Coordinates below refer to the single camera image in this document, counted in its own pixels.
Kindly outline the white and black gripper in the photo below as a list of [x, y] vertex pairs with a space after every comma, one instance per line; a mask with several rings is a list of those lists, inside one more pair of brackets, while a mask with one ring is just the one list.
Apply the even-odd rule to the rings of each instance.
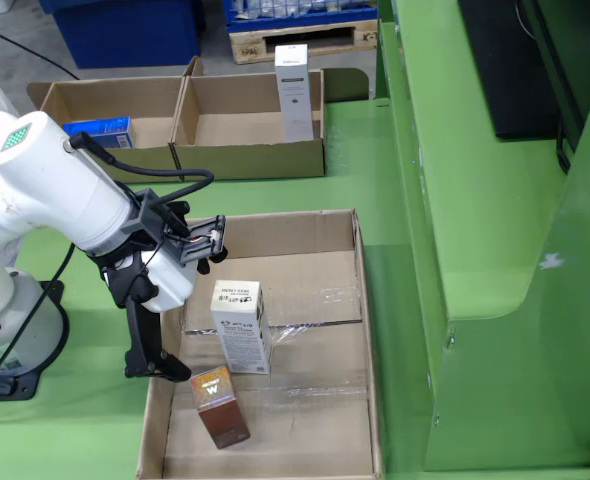
[[161, 316], [184, 304], [194, 290], [196, 261], [181, 264], [164, 242], [153, 247], [127, 241], [88, 258], [99, 268], [118, 308], [125, 309], [131, 347], [125, 353], [126, 378], [158, 377], [188, 381], [191, 370], [163, 348]]

